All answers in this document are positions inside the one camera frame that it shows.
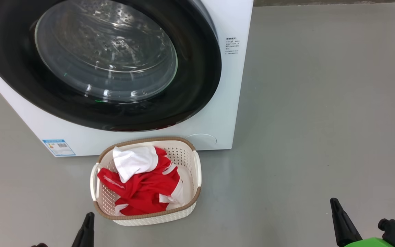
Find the basket rim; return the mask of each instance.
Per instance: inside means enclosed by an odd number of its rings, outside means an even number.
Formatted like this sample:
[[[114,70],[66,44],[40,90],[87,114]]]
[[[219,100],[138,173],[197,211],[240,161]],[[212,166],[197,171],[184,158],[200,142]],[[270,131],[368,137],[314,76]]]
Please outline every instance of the basket rim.
[[[114,149],[114,147],[123,147],[123,146],[128,146],[128,145],[132,145],[132,144],[138,144],[138,143],[144,143],[144,142],[159,142],[159,141],[179,141],[179,142],[184,142],[185,144],[187,144],[192,151],[196,151],[196,148],[193,146],[193,144],[191,144],[191,142],[189,142],[187,139],[181,138],[181,137],[157,137],[157,138],[144,138],[144,139],[138,139],[138,140],[133,140],[133,141],[128,141],[128,142],[120,142],[117,144],[114,144],[110,147],[108,147],[107,149],[105,149],[99,156],[97,162],[101,163],[101,161],[103,160],[104,156],[111,150]],[[97,200],[94,201],[94,208],[97,210],[97,212],[103,216],[106,219],[110,219],[113,221],[116,220],[136,220],[136,219],[147,219],[147,218],[152,218],[152,217],[158,217],[158,216],[163,216],[163,215],[167,215],[167,214],[172,214],[172,213],[176,213],[182,210],[185,210],[189,207],[191,207],[194,203],[196,203],[196,201],[199,198],[199,195],[201,194],[201,187],[199,186],[196,190],[196,194],[194,194],[193,199],[187,203],[186,205],[180,207],[180,208],[174,208],[174,209],[170,209],[170,210],[166,210],[166,211],[162,211],[162,212],[158,212],[158,213],[152,213],[152,214],[140,214],[140,215],[129,215],[129,216],[112,216],[112,215],[108,215],[105,212],[103,212],[103,210],[100,208],[100,205],[98,204]]]

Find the laundry basket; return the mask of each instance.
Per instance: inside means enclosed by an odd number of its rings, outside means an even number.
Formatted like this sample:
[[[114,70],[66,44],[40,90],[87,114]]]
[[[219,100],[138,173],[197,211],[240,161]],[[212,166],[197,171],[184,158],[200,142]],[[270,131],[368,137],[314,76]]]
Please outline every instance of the laundry basket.
[[[116,216],[115,201],[119,198],[97,178],[102,167],[117,172],[112,156],[114,147],[129,150],[142,146],[156,146],[166,150],[167,157],[178,166],[183,181],[184,199],[186,205],[163,212],[133,216]],[[98,158],[91,172],[91,196],[94,207],[99,214],[120,225],[152,225],[182,219],[188,216],[196,206],[196,200],[201,192],[201,162],[193,144],[179,137],[149,138],[130,142],[122,142],[108,147]]]

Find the white washing machine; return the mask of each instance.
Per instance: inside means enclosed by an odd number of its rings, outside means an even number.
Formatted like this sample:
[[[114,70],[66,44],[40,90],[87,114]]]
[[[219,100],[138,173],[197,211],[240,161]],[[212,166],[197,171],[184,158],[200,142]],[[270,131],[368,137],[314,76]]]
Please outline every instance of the white washing machine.
[[[55,156],[230,149],[253,0],[0,0],[0,93]]]

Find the white basket handle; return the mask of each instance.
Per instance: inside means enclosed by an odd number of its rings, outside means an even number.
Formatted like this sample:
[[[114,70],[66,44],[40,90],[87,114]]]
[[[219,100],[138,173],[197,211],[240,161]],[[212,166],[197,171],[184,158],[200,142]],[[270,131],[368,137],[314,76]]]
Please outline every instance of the white basket handle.
[[[201,159],[199,158],[198,152],[196,150],[193,151],[194,154],[194,162],[196,163],[196,172],[197,172],[197,186],[200,187],[202,185],[202,172],[201,172]]]
[[[97,201],[98,198],[98,191],[100,189],[100,184],[96,183],[95,180],[97,179],[97,173],[101,169],[100,163],[96,163],[91,171],[91,179],[89,181],[89,187],[91,188],[91,197],[93,201]]]

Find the round glass window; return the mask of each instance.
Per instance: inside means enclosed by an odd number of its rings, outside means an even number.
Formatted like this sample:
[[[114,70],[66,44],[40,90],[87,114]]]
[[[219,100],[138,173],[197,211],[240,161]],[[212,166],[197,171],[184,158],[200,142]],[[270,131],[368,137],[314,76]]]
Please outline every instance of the round glass window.
[[[148,16],[110,0],[67,0],[36,24],[36,47],[61,80],[104,101],[152,97],[173,80],[169,36]]]

